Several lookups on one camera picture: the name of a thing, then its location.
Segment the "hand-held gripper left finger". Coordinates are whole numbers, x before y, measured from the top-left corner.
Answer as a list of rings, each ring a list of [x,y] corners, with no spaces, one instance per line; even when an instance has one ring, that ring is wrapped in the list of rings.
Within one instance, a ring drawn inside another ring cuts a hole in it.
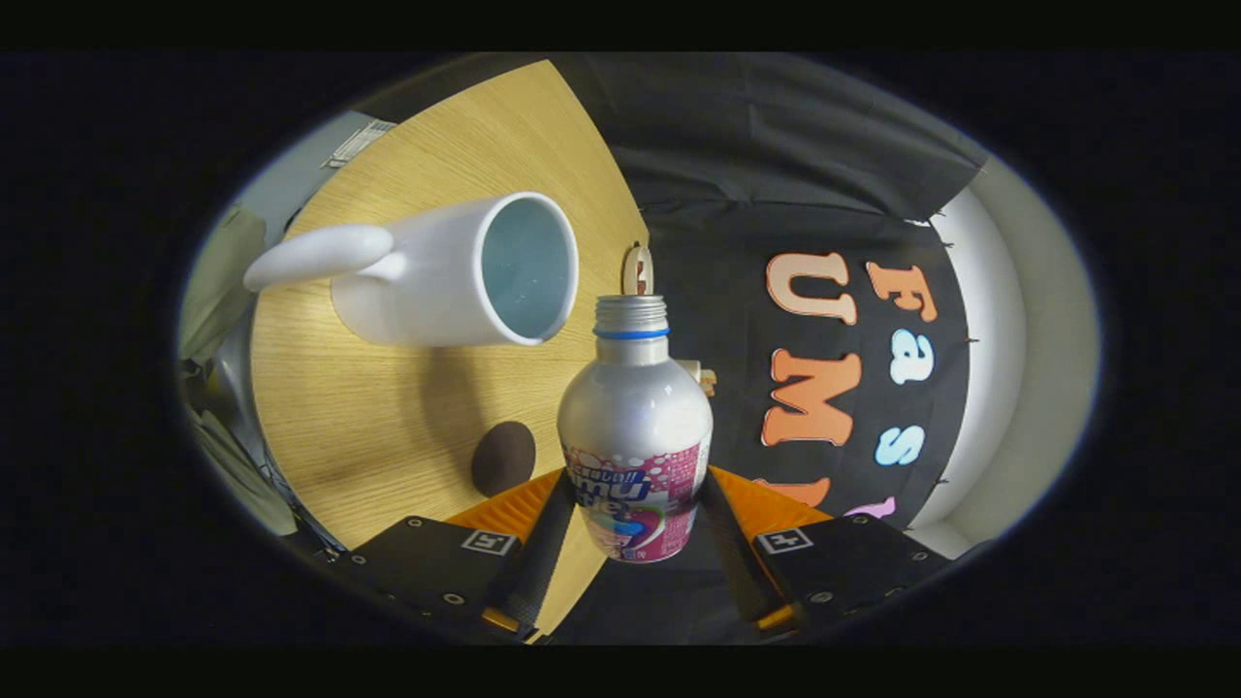
[[[450,637],[524,641],[537,628],[575,507],[560,468],[450,520],[407,515],[343,554],[338,573]]]

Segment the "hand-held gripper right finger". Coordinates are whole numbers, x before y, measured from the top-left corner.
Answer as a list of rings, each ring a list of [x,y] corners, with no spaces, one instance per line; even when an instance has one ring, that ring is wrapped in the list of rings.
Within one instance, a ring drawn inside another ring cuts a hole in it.
[[[951,559],[866,513],[833,518],[709,468],[700,512],[740,619],[759,636],[830,636],[938,582]]]

